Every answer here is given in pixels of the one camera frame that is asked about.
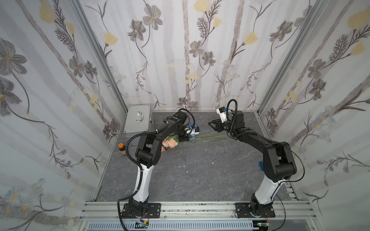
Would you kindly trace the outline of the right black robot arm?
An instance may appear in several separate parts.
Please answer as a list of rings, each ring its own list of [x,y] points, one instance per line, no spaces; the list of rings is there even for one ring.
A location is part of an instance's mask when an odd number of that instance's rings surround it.
[[[251,215],[261,217],[272,210],[275,195],[297,172],[290,145],[273,141],[245,127],[242,111],[235,112],[222,107],[216,109],[216,113],[220,118],[208,123],[214,131],[226,131],[232,139],[251,145],[263,154],[265,176],[249,205]]]

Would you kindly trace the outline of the pink rose bouquet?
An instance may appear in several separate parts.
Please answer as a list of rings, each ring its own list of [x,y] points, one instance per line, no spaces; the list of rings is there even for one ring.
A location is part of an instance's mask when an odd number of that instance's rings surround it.
[[[209,137],[192,137],[189,141],[207,141],[207,140],[215,140],[215,139],[223,139],[225,135],[218,135],[218,136],[209,136]],[[173,135],[167,137],[162,142],[161,152],[166,152],[169,148],[173,149],[180,143],[178,135]]]

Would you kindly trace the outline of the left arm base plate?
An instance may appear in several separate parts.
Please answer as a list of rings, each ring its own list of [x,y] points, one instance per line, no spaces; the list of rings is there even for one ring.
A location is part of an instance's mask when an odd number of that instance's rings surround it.
[[[124,204],[121,210],[122,218],[160,218],[161,203],[139,203],[138,205]]]

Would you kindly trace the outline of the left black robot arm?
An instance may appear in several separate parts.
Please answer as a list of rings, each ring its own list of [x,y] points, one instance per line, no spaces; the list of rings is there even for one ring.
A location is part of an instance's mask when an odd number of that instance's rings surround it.
[[[190,111],[180,108],[172,116],[163,121],[163,126],[151,132],[143,132],[133,136],[128,144],[135,138],[139,142],[132,158],[129,152],[127,157],[137,165],[137,178],[134,192],[128,197],[131,210],[143,216],[148,211],[149,185],[154,166],[159,162],[163,143],[170,144],[175,141],[175,146],[180,142],[190,140],[190,134],[195,130],[195,118]]]

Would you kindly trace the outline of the blue tape dispenser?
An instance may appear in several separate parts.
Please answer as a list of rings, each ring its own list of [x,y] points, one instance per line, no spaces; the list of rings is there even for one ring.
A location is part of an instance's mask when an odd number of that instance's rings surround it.
[[[194,128],[193,128],[193,124],[191,124],[189,130],[191,131],[190,134],[189,134],[190,138],[195,138],[199,135],[200,130],[199,130],[198,126],[195,125]]]

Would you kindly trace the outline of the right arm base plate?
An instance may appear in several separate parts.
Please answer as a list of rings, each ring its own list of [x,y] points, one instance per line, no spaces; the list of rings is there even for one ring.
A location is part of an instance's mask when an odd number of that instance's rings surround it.
[[[255,202],[235,203],[236,218],[275,218],[273,204],[260,205]]]

